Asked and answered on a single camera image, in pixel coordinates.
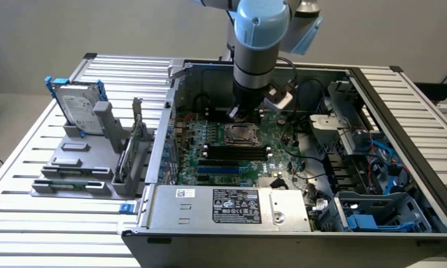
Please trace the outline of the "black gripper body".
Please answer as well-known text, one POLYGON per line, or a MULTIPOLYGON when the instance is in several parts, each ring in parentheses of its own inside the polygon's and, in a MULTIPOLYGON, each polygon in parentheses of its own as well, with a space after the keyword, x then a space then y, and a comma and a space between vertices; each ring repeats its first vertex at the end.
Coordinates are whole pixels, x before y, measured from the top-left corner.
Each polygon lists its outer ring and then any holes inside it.
POLYGON ((232 88, 235 104, 241 107, 241 120, 232 120, 233 122, 243 122, 252 115, 255 108, 263 101, 263 95, 260 90, 253 90, 243 87, 239 83, 233 83, 232 88))

